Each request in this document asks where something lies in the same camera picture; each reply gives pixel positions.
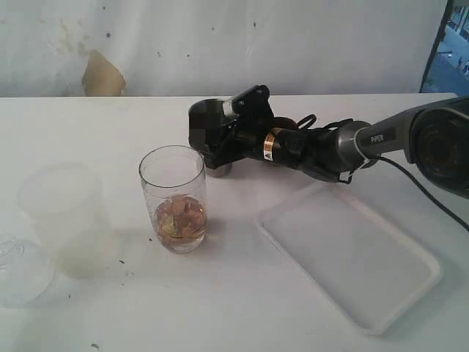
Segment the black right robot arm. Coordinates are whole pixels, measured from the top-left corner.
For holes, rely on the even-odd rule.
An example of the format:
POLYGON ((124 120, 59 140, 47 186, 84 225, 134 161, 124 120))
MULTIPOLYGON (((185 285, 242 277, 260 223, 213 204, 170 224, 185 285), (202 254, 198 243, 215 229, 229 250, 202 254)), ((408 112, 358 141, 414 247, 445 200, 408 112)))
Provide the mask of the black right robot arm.
POLYGON ((316 126, 314 115, 299 122, 276 117, 269 97, 269 89, 257 85, 189 108, 188 141, 207 168, 251 158, 337 183, 342 173, 368 168, 381 155, 401 150, 431 183, 468 196, 465 97, 416 106, 375 124, 345 119, 323 127, 316 126))

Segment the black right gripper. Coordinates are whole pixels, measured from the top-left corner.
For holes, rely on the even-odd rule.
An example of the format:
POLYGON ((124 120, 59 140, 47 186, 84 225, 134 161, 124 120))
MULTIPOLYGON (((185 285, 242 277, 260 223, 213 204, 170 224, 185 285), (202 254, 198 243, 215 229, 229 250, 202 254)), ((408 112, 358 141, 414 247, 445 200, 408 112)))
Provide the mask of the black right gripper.
POLYGON ((240 93, 245 105, 237 119, 226 118, 222 106, 190 107, 188 141, 193 149, 205 155, 228 152, 233 163, 244 158, 246 150, 267 134, 274 118, 270 90, 261 84, 240 93))

